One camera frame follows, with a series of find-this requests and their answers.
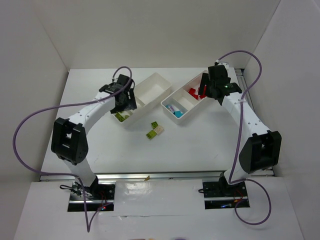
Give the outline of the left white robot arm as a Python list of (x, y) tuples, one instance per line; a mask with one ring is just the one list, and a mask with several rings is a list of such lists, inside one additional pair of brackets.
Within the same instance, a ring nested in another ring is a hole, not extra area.
[(51, 151), (80, 177), (85, 191), (92, 196), (107, 193), (87, 161), (89, 145), (87, 134), (108, 112), (116, 114), (137, 108), (134, 95), (135, 82), (120, 74), (112, 83), (102, 86), (92, 103), (85, 105), (68, 118), (57, 118), (53, 124)]

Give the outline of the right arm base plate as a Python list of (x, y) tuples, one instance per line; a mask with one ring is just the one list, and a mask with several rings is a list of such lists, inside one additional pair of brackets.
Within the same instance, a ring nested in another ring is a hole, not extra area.
[(226, 186), (221, 180), (202, 183), (198, 190), (204, 197), (204, 207), (211, 209), (249, 208), (247, 187), (244, 182)]

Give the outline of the cyan long lego brick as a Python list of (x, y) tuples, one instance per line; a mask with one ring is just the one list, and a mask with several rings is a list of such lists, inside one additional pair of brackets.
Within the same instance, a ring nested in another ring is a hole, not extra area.
[(174, 112), (174, 115), (176, 118), (181, 118), (184, 115), (184, 113), (181, 110), (177, 110)]

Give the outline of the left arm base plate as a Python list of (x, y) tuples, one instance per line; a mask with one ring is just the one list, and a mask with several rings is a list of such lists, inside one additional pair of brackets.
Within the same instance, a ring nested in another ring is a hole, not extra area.
[(95, 212), (98, 208), (102, 212), (112, 212), (114, 210), (115, 199), (115, 184), (102, 184), (102, 190), (91, 194), (86, 192), (85, 195), (81, 186), (77, 182), (73, 182), (71, 186), (61, 184), (59, 188), (64, 191), (69, 191), (68, 212), (83, 212), (84, 197), (87, 204), (88, 212)]

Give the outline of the lime green long lego brick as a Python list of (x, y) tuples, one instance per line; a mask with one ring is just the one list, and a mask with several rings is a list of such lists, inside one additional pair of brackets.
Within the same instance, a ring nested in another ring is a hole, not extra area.
[(124, 122), (126, 119), (128, 119), (130, 117), (129, 115), (121, 115), (119, 113), (116, 113), (114, 116), (121, 123)]

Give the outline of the cyan round printed lego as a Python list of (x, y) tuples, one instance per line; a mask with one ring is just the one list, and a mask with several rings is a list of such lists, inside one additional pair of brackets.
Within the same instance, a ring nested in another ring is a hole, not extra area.
[(166, 105), (166, 108), (172, 113), (172, 114), (176, 114), (176, 111), (175, 111), (175, 109), (173, 108), (173, 106), (172, 105), (170, 105), (170, 104), (168, 104), (168, 105)]

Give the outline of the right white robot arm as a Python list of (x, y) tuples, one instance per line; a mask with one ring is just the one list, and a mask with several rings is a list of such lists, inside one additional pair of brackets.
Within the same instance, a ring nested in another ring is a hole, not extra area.
[(239, 85), (231, 81), (225, 65), (215, 63), (203, 74), (199, 92), (219, 102), (237, 123), (239, 134), (230, 169), (219, 183), (226, 189), (239, 185), (251, 174), (278, 164), (282, 136), (271, 131), (244, 99)]

